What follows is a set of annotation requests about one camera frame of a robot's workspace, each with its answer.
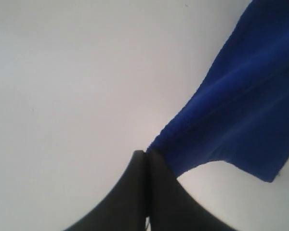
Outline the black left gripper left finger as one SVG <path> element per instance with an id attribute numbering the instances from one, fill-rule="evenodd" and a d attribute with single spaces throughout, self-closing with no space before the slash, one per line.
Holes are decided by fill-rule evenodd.
<path id="1" fill-rule="evenodd" d="M 144 231 L 147 213 L 147 158 L 135 151 L 109 194 L 68 231 Z"/>

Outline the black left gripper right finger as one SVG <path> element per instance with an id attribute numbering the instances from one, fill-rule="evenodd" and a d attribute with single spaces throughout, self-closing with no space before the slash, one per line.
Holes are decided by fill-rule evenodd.
<path id="1" fill-rule="evenodd" d="M 151 179 L 150 224 L 153 231 L 233 231 L 212 215 L 178 182 L 163 157 L 147 156 Z"/>

